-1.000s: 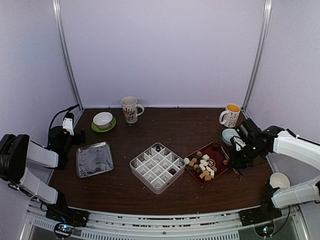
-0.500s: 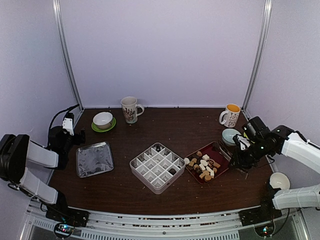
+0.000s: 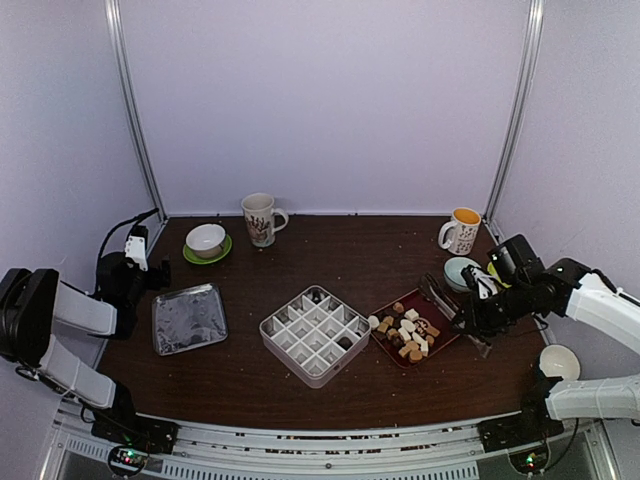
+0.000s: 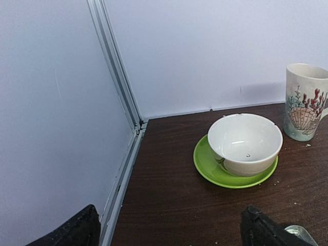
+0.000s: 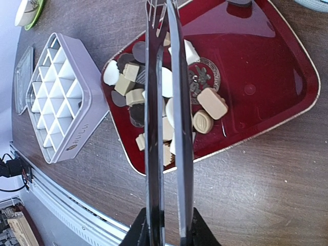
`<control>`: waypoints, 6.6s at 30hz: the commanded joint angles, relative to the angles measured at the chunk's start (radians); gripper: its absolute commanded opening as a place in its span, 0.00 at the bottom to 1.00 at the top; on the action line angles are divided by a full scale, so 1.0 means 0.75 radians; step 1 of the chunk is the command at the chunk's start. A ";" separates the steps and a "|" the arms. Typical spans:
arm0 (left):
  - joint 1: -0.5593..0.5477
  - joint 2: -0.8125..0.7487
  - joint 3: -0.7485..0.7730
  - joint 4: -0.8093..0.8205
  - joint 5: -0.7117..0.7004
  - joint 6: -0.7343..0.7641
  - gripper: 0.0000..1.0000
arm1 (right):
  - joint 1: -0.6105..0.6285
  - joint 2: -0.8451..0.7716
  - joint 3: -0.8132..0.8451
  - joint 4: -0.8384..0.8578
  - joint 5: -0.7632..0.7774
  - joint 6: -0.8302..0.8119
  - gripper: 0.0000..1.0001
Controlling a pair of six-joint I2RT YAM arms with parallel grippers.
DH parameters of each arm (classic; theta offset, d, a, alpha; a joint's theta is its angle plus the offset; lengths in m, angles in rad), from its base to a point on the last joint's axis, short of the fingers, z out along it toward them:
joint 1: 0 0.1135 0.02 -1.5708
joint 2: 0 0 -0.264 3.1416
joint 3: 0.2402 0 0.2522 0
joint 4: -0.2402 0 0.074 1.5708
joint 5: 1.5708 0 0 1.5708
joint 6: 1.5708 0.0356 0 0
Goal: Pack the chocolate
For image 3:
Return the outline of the metal tongs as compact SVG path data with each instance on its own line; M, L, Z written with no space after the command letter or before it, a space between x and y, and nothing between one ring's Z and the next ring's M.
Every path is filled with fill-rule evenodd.
M436 278L430 273L423 274L418 282L418 289L427 301L435 304L449 324L452 325L454 317L458 313L459 305L444 293ZM476 347L482 358L487 359L489 357L492 351L492 345L489 342L466 333L464 333L464 336Z

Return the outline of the bunny print tin lid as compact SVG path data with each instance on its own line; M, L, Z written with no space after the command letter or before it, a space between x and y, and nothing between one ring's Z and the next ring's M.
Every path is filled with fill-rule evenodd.
M223 342L228 325L220 290L202 284L157 296L152 301L156 354L170 356Z

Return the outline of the white divided tin box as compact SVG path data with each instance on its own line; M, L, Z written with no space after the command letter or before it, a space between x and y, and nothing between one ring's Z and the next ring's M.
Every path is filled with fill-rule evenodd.
M320 389L369 343L367 318L320 285L311 285L260 323L264 346L312 389ZM342 349L347 337L353 345Z

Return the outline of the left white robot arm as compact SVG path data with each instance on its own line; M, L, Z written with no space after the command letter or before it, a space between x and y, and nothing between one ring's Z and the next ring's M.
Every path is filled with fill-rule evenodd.
M3 266L1 269L1 378L14 368L32 383L70 393L104 422L123 444L137 442L144 424L129 389L101 374L70 342L125 341L138 323L138 304L149 291L171 283L163 258L145 267L123 253L99 259L97 287L89 293L62 278L55 268Z

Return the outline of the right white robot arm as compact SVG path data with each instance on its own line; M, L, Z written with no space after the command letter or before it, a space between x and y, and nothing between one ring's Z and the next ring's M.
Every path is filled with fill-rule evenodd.
M485 299L474 294L451 321L456 333L481 341L527 315L559 317L589 325L634 352L639 351L639 301L616 288L600 270L562 258L545 267L527 239L515 235L488 256L509 287ZM556 376L539 382L513 419L519 440L535 440L551 420L639 419L637 374L570 381Z

